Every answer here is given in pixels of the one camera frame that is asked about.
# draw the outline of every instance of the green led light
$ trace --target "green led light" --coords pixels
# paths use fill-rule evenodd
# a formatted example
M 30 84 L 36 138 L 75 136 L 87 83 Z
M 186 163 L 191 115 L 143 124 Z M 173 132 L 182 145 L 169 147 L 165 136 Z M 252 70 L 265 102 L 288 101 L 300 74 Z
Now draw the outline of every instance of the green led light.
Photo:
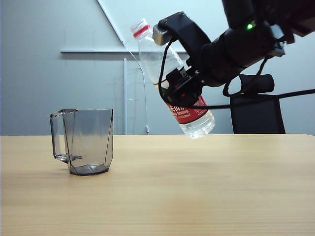
M 246 29 L 247 29 L 247 30 L 251 30 L 253 27 L 254 27 L 254 26 L 253 26 L 252 24 L 248 24 L 248 25 L 246 26 Z

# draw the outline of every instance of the bottle cap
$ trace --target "bottle cap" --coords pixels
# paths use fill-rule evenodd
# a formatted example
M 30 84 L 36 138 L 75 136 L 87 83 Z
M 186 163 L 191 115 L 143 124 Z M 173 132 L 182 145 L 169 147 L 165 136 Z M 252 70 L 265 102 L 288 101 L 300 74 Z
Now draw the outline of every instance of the bottle cap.
M 148 29 L 150 29 L 150 25 L 148 24 L 146 19 L 142 19 L 140 22 L 135 23 L 134 25 L 131 26 L 131 32 L 133 33 L 133 36 L 135 38 L 139 36 L 145 36 L 147 35 Z

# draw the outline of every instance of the plastic bottle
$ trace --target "plastic bottle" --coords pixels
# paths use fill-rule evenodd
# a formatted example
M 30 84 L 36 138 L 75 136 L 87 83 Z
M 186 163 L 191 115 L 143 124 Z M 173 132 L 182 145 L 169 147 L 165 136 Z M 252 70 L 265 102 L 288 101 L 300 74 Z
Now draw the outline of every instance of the plastic bottle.
M 152 39 L 153 32 L 145 19 L 134 24 L 131 27 L 131 31 L 139 43 L 139 56 L 145 74 L 149 76 L 153 85 L 158 90 L 158 79 L 166 45 L 160 46 L 154 42 Z M 166 89 L 169 86 L 169 83 L 165 80 L 166 75 L 176 68 L 181 69 L 183 67 L 184 64 L 181 58 L 169 47 L 161 83 L 162 88 Z M 192 139 L 200 138 L 208 134 L 215 126 L 215 119 L 210 110 L 189 109 L 171 106 L 170 104 L 167 105 L 183 132 Z M 202 96 L 199 97 L 195 105 L 206 106 Z

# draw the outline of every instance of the office chair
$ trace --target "office chair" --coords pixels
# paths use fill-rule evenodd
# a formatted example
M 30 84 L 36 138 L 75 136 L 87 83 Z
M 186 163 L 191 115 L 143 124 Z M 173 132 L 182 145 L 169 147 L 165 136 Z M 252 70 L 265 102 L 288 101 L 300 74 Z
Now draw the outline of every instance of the office chair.
M 241 74 L 239 77 L 243 89 L 253 75 Z M 272 92 L 274 87 L 271 75 L 260 75 L 248 91 L 230 98 L 234 134 L 285 133 L 279 98 L 276 95 L 259 94 Z

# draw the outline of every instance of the cup handle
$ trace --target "cup handle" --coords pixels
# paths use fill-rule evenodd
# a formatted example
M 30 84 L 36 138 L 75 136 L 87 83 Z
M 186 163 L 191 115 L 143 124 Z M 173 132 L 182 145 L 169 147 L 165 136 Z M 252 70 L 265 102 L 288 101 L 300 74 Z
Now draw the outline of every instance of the cup handle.
M 60 149 L 60 129 L 58 125 L 59 116 L 63 115 L 63 110 L 57 111 L 50 115 L 50 128 L 51 128 L 51 138 L 53 142 L 53 153 L 54 158 L 60 160 L 64 163 L 69 162 L 69 155 L 66 153 L 61 153 Z

